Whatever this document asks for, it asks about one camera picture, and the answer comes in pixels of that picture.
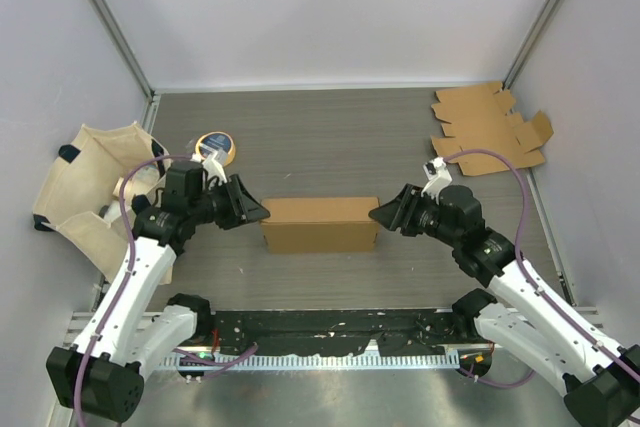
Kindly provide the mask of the large brown cardboard box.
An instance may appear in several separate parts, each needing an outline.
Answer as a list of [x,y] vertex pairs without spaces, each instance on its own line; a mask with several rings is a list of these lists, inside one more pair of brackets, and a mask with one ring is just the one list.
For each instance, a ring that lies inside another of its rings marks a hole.
[[267,198],[270,216],[260,222],[272,254],[368,252],[379,224],[369,212],[376,197]]

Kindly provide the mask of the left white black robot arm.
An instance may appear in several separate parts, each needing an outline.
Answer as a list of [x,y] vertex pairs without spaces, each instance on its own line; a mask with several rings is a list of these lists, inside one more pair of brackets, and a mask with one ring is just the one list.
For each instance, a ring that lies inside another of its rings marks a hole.
[[46,370],[59,403],[73,410],[78,425],[86,414],[118,424],[141,401],[146,379],[183,342],[200,346],[213,332],[210,303],[178,294],[144,330],[140,321],[165,274],[197,227],[230,230],[269,218],[239,176],[227,176],[215,160],[169,156],[160,201],[132,201],[125,223],[128,249],[102,302],[68,348],[55,347]]

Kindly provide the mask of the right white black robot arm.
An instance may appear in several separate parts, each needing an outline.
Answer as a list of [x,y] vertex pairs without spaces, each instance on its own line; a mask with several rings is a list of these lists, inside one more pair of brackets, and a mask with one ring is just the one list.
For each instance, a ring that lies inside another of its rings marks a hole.
[[451,247],[458,267],[480,283],[453,306],[457,338],[505,348],[559,392],[582,426],[620,426],[638,410],[638,346],[622,346],[550,288],[486,225],[469,188],[448,186],[432,198],[408,184],[369,216],[389,231]]

